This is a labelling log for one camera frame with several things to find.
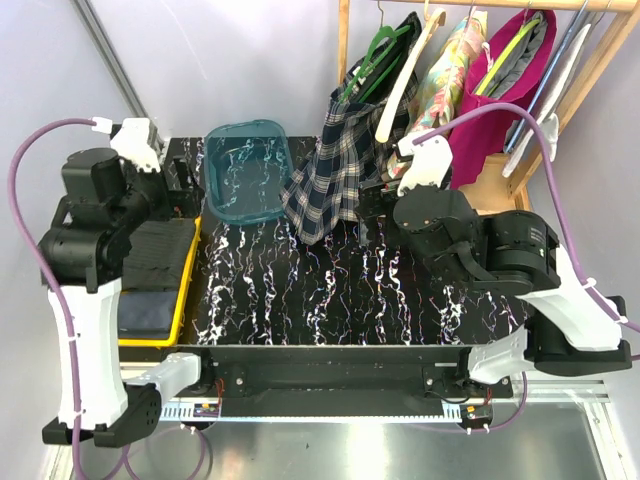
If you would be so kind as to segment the plaid navy skirt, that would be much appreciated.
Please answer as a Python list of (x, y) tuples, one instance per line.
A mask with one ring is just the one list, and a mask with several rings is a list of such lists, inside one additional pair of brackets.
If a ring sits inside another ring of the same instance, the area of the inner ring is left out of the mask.
[(380, 96), (371, 94), (358, 102), (359, 89), (345, 96), (358, 68), (359, 59), (343, 82), (330, 94), (321, 134), (315, 148), (295, 168), (280, 192), (284, 213), (301, 242), (313, 245), (327, 236), (340, 220), (355, 222), (359, 184), (378, 180), (393, 153), (393, 145), (409, 125), (410, 103), (418, 90), (414, 73), (402, 93), (394, 116), (389, 140), (380, 143), (375, 133), (399, 72), (422, 31), (415, 12), (398, 26), (406, 27), (397, 46), (400, 59), (389, 79), (383, 80)]

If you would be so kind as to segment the floral pastel skirt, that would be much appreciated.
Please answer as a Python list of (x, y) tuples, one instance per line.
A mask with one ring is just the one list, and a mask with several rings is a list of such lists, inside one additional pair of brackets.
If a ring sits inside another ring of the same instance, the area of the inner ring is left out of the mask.
[(408, 95), (405, 135), (443, 126), (454, 119), (470, 64), (480, 55), (487, 31), (488, 13), (472, 7), (444, 42), (417, 90)]

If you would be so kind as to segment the magenta pleated skirt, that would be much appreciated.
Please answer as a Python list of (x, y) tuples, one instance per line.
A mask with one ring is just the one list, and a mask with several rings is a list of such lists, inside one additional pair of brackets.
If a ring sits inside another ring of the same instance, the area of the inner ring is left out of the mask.
[[(523, 109), (528, 107), (546, 70), (557, 33), (556, 15), (551, 10), (530, 9), (523, 10), (518, 14), (522, 12), (532, 14), (537, 11), (545, 16), (546, 35), (535, 58), (526, 68), (522, 77), (500, 99), (475, 95), (473, 93), (474, 85), (484, 75), (483, 69), (489, 59), (489, 50), (481, 54), (469, 67), (464, 85), (464, 95), (458, 111), (460, 115), (495, 103), (510, 103)], [(451, 178), (453, 189), (476, 181), (483, 170), (486, 158), (503, 151), (507, 132), (519, 120), (520, 117), (514, 113), (506, 110), (494, 110), (469, 120), (450, 132), (449, 145), (453, 153)]]

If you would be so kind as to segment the green plastic hanger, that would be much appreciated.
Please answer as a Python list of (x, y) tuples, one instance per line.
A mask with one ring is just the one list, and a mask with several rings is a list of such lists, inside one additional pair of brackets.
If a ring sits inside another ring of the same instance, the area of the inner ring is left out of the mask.
[(359, 83), (360, 79), (366, 79), (379, 63), (389, 55), (399, 38), (402, 38), (408, 31), (410, 26), (393, 29), (390, 26), (382, 26), (373, 37), (366, 56), (360, 66), (354, 71), (353, 78), (347, 84), (342, 96), (339, 98), (341, 102), (349, 99), (351, 92)]

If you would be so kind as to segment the neon yellow hanger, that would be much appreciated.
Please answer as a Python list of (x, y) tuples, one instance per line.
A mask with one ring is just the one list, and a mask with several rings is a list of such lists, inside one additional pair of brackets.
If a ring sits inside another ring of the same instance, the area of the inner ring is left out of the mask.
[(539, 11), (522, 12), (489, 41), (489, 59), (473, 93), (500, 99), (522, 77), (546, 35), (547, 22)]

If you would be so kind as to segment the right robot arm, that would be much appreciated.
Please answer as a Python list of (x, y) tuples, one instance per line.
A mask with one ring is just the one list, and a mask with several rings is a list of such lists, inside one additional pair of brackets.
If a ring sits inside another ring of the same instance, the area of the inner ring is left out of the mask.
[(557, 234), (522, 210), (481, 215), (463, 192), (366, 181), (356, 215), (371, 233), (385, 218), (392, 241), (406, 245), (428, 272), (476, 292), (518, 298), (534, 314), (506, 337), (467, 347), (453, 381), (466, 396), (515, 373), (579, 377), (631, 368), (630, 346), (612, 319), (619, 305), (584, 285)]

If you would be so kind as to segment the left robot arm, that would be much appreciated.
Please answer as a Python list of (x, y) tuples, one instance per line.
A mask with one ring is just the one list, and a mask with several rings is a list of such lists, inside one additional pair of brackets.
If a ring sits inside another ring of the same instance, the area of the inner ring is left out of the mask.
[(112, 148), (71, 154), (62, 166), (66, 194), (39, 250), (64, 295), (49, 297), (60, 346), (62, 399), (42, 430), (49, 445), (93, 440), (120, 448), (150, 436), (163, 406), (188, 389), (196, 396), (215, 386), (216, 372), (194, 353), (172, 353), (145, 373), (123, 381), (117, 313), (131, 236), (151, 221), (195, 220), (204, 196), (191, 168), (175, 165), (179, 189), (161, 167), (139, 167)]

